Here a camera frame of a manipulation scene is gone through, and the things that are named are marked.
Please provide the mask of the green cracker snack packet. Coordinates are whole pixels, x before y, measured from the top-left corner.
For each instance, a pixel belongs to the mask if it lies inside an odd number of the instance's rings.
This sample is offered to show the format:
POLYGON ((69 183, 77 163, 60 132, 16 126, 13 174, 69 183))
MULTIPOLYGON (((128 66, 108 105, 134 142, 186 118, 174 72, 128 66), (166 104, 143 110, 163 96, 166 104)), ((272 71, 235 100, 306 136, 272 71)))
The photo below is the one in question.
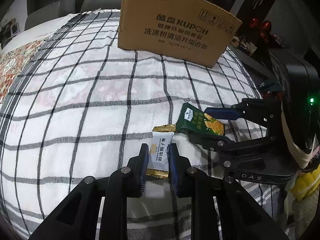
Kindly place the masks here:
POLYGON ((200 109, 185 102, 176 122, 176 132, 225 135, 225 125, 200 109))

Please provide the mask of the white gold candy packet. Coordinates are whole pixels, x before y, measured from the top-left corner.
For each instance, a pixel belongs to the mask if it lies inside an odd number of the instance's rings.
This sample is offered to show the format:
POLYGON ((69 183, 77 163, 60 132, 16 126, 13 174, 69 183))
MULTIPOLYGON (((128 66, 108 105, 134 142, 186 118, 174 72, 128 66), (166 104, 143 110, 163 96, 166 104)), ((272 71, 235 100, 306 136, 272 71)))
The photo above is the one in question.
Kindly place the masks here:
POLYGON ((169 146, 176 131, 176 126, 167 124, 156 126, 152 130, 152 141, 146 175, 159 179, 169 176, 169 146))

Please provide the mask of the green cloth on chair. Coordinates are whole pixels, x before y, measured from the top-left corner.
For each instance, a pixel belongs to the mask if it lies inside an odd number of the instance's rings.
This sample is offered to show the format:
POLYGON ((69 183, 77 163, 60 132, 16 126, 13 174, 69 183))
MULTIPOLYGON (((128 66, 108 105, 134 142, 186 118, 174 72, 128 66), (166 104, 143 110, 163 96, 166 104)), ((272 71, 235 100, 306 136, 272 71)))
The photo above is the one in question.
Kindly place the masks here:
POLYGON ((276 96, 277 94, 282 94, 283 89, 277 80, 268 79, 263 81, 258 86, 258 91, 263 96, 263 98, 266 98, 267 96, 276 96))

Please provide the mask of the red balloons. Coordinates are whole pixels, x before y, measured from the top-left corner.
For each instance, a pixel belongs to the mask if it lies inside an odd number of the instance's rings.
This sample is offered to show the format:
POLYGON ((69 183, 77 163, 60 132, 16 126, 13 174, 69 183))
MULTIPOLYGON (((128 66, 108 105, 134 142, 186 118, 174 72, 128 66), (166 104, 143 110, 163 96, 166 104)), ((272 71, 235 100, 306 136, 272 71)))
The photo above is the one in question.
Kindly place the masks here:
POLYGON ((252 18, 249 22, 249 27, 255 31, 255 33, 262 38, 266 43, 272 30, 272 23, 269 20, 260 22, 258 18, 252 18))

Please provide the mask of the checkered white tablecloth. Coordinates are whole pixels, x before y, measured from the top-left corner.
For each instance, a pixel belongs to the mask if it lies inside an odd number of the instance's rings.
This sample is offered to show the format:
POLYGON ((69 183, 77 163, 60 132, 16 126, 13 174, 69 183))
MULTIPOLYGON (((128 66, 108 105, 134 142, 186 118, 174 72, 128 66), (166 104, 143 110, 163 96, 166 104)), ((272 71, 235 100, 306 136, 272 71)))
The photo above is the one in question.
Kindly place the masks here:
POLYGON ((125 166, 185 102, 229 107, 259 92, 227 49, 213 68, 118 47, 119 11, 63 20, 1 105, 1 214, 28 239, 86 176, 125 166))

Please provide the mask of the brown cardboard box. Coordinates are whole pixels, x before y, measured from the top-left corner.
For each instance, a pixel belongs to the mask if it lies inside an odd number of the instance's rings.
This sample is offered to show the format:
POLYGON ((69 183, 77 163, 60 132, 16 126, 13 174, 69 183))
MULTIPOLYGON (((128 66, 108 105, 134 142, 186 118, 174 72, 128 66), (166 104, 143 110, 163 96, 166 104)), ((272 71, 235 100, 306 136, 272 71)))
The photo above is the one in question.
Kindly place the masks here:
POLYGON ((212 68, 241 24, 205 0, 121 0, 118 46, 212 68))

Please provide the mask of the grey dining chair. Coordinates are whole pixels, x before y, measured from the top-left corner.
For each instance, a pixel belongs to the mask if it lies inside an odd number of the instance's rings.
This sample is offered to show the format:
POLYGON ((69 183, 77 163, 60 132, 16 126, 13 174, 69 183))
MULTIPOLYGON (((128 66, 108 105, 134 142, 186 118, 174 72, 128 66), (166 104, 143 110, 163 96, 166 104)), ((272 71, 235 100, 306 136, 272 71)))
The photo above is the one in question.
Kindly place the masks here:
POLYGON ((24 30, 58 18, 59 10, 60 2, 54 2, 31 13, 26 19, 24 30))
POLYGON ((97 9, 121 9, 122 0, 84 0, 80 12, 97 9))

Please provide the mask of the floral patterned placemat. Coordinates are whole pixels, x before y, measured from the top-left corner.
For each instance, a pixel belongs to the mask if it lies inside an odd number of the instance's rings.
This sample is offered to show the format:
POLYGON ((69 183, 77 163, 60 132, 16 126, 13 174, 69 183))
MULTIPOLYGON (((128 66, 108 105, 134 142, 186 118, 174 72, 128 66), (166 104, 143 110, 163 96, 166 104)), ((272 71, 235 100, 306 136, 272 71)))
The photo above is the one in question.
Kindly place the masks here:
POLYGON ((43 43, 44 40, 36 40, 1 55, 1 103, 15 77, 20 74, 43 43))

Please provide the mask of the white shelf rack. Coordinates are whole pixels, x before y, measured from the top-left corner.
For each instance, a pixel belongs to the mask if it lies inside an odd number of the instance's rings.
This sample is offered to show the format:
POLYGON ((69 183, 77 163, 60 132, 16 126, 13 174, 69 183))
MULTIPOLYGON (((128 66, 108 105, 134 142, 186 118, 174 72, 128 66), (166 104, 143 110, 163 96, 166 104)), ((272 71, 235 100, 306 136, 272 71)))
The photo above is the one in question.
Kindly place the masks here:
POLYGON ((1 27, 1 48, 4 48, 18 34, 19 27, 14 18, 1 27))

